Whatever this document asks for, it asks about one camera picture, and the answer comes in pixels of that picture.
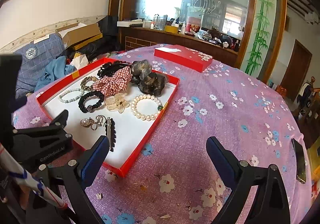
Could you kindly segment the blue plaid jacket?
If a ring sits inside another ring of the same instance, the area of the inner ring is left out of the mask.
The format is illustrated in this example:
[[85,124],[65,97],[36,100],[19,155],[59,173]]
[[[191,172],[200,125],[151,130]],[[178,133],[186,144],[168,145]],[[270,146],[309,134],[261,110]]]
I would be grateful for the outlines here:
[[62,40],[56,34],[38,43],[29,43],[14,54],[22,56],[22,64],[16,83],[16,97],[33,93],[45,67],[64,51]]

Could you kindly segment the blue cloth garment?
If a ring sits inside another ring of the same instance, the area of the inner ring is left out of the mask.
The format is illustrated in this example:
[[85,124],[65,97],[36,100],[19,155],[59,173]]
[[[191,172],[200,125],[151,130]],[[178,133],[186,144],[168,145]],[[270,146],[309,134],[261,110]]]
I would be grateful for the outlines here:
[[66,61],[66,56],[60,56],[57,59],[50,61],[50,63],[48,63],[44,68],[44,74],[37,81],[34,91],[36,92],[55,80],[61,79],[76,71],[76,68],[73,65],[67,64]]

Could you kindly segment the black hair clip pearl pendant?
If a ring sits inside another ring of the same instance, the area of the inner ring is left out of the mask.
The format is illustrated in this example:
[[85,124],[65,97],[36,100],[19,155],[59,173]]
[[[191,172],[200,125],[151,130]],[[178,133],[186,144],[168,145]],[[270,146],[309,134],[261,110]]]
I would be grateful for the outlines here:
[[111,117],[97,115],[95,119],[84,118],[80,120],[80,125],[85,128],[91,128],[93,131],[103,126],[105,128],[105,134],[109,142],[109,150],[110,152],[114,152],[114,148],[116,146],[116,129],[115,122]]

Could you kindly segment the black smartphone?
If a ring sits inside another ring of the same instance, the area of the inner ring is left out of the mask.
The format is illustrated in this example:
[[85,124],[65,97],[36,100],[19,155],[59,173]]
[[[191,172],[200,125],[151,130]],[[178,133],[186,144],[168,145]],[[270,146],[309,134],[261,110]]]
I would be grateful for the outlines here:
[[296,158],[296,179],[302,183],[306,183],[306,169],[303,147],[294,138],[291,139],[293,150]]

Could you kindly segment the clear acrylic flower hair claw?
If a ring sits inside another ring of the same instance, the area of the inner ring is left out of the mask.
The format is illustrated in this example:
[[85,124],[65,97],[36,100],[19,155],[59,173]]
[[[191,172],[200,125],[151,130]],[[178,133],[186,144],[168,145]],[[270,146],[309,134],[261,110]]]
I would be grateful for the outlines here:
[[106,108],[111,112],[118,111],[123,113],[130,106],[130,103],[125,99],[126,96],[126,93],[117,93],[107,97],[105,99]]

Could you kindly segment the white paper bag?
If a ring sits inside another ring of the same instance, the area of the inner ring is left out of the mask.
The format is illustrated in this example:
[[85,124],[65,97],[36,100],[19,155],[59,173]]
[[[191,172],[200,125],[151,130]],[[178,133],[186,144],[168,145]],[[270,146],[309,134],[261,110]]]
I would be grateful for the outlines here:
[[86,67],[88,64],[89,61],[85,54],[75,54],[75,57],[70,63],[70,65],[74,66],[77,70]]

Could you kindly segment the red tray box white inside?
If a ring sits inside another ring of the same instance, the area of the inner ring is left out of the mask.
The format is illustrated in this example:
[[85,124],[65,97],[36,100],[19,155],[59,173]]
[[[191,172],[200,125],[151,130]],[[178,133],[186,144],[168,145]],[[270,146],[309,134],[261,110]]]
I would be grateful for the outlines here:
[[95,118],[97,115],[111,117],[115,122],[116,146],[114,152],[107,154],[104,166],[118,176],[125,177],[151,134],[160,123],[163,112],[160,112],[155,120],[143,121],[134,116],[129,108],[126,108],[123,113],[119,113],[111,112],[105,105],[102,105],[92,113],[82,113],[77,101],[70,103],[59,101],[59,96],[63,93],[67,94],[66,97],[68,99],[76,97],[78,94],[72,93],[71,90],[79,88],[80,82],[85,77],[96,76],[99,68],[110,61],[110,58],[103,58],[65,76],[61,80],[54,82],[36,100],[50,119],[55,118],[63,110],[68,111],[69,115],[65,131],[72,134],[73,141],[83,150],[90,149],[97,139],[105,134],[105,129],[99,127],[93,131],[91,128],[81,126],[80,120],[89,117]]

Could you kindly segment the black fabric scrunchie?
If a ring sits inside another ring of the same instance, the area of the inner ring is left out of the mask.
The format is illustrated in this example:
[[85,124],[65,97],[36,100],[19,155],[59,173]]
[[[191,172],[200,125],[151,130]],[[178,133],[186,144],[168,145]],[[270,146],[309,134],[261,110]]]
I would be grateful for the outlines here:
[[[86,101],[89,98],[98,98],[98,101],[93,104],[93,105],[86,105]],[[104,102],[104,94],[101,91],[90,91],[86,94],[84,94],[78,102],[78,107],[80,108],[80,111],[83,113],[92,113],[94,110],[96,110],[97,108],[99,108],[100,106],[102,106],[103,102]]]

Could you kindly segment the brown cardboard box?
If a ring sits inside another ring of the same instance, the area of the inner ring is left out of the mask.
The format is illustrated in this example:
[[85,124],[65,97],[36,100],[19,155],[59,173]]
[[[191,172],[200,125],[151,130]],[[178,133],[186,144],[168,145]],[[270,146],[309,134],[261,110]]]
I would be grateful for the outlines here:
[[86,25],[84,23],[74,23],[57,29],[56,34],[61,38],[65,49],[77,45],[100,34],[97,23]]

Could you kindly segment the red plaid scrunchie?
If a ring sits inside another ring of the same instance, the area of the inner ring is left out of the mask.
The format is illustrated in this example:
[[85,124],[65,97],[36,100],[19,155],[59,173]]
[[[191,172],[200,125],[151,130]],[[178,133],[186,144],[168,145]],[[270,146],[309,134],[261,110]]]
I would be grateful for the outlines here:
[[105,97],[108,97],[126,91],[131,78],[131,68],[126,66],[117,70],[113,76],[104,76],[99,79],[92,87],[94,91],[100,91]]

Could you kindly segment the red box lid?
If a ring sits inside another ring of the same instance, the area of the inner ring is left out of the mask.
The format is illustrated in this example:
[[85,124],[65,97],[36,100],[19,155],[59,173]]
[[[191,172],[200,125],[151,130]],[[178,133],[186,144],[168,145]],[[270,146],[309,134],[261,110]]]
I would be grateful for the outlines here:
[[154,50],[154,56],[172,61],[197,72],[203,72],[213,61],[213,57],[209,54],[180,45],[157,47]]

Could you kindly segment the brown wooden door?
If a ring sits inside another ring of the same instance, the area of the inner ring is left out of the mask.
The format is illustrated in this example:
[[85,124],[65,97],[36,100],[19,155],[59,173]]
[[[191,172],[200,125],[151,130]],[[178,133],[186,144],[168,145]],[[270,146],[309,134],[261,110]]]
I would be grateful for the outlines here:
[[286,97],[295,101],[310,66],[312,54],[298,40],[295,40],[289,65],[281,81],[281,87],[286,89]]

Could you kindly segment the black comb hair claw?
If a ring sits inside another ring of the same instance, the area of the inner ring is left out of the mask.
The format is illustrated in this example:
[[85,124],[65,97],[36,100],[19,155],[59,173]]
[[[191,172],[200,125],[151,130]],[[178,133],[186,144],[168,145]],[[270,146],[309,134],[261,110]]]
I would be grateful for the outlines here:
[[131,67],[131,64],[124,61],[107,62],[99,69],[97,75],[100,79],[105,76],[111,77],[117,71],[127,66]]

